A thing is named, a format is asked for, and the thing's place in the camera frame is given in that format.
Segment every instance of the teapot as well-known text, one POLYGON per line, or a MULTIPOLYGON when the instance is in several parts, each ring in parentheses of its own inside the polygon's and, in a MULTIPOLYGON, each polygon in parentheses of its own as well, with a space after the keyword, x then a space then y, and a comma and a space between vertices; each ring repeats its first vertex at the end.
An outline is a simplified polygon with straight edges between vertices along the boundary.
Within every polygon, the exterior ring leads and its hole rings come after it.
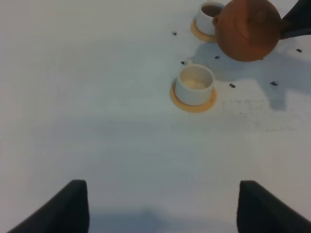
POLYGON ((284 18, 268 0, 232 0, 214 17, 213 25, 227 56, 256 61, 280 39, 311 34, 311 0, 299 0, 284 18))

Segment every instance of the white table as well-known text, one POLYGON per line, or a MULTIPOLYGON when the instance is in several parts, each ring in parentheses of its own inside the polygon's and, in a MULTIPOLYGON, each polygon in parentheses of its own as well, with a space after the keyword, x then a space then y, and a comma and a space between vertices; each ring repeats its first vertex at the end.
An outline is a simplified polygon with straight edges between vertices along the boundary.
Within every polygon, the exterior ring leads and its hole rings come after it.
POLYGON ((311 219, 310 37, 236 62, 191 34, 202 2, 0 3, 0 232, 72 179, 91 233, 234 233, 241 180, 311 219), (218 79, 202 114, 169 97, 191 57, 218 79))

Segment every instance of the white teacup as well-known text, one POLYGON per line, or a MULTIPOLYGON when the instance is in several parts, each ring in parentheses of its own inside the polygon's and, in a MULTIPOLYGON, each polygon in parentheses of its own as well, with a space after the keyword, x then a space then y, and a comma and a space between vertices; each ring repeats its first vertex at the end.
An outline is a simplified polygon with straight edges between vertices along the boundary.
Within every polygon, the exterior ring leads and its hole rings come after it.
POLYGON ((175 94, 183 103, 198 106, 209 100, 214 85, 215 76, 209 68, 188 61, 176 79, 175 94))
POLYGON ((217 8, 224 8, 224 5, 219 2, 206 2, 203 3, 199 9, 197 18, 196 18, 196 27, 197 29, 207 35, 215 35, 215 26, 213 25, 213 18, 217 16, 215 12, 217 8), (215 7, 214 11, 211 8, 210 11, 206 10, 208 7, 215 7))

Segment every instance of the tea cup coaster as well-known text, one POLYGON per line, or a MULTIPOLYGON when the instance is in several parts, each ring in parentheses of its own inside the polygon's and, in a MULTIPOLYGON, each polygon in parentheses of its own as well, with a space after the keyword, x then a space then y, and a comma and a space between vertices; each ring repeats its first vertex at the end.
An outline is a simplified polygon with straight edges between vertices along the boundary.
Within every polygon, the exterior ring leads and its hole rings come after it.
POLYGON ((198 105, 198 106, 187 105, 187 104, 183 103, 182 101, 180 101, 178 99, 178 97, 176 96, 175 85, 176 85, 176 82, 174 82, 171 85, 171 89, 170 89, 171 100, 178 108, 180 108, 180 109, 182 109, 182 110, 184 110, 186 112, 202 113, 202 112, 205 112, 205 111, 209 110, 210 108, 212 108, 214 106, 214 104, 216 103, 217 92, 216 92, 216 89, 214 88, 212 90, 212 94, 211 94, 209 100, 207 102, 205 102, 204 104, 201 104, 201 105, 198 105))
POLYGON ((191 29, 191 32, 199 39, 206 41, 206 42, 211 42, 211 43, 216 42, 216 36, 207 35, 199 31, 199 29, 196 27, 196 20, 192 21, 190 29, 191 29))

